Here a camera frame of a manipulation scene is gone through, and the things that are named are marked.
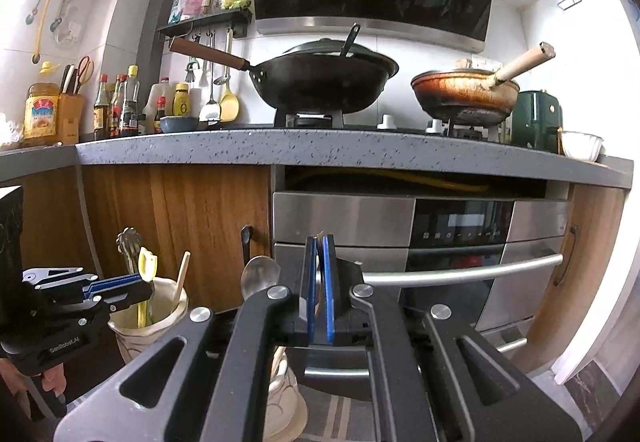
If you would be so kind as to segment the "person's left hand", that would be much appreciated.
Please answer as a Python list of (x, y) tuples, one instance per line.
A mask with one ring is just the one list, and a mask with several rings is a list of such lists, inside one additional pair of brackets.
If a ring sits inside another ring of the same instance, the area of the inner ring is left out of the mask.
[[(28, 389), (26, 386), (26, 377), (21, 374), (12, 364), (9, 358), (2, 358), (0, 362), (1, 378), (9, 389), (12, 398), (17, 402), (22, 412), (28, 417), (32, 417), (30, 411)], [(64, 375), (64, 366), (62, 364), (46, 370), (38, 375), (44, 392), (53, 392), (54, 395), (62, 401), (63, 393), (66, 389), (66, 377)]]

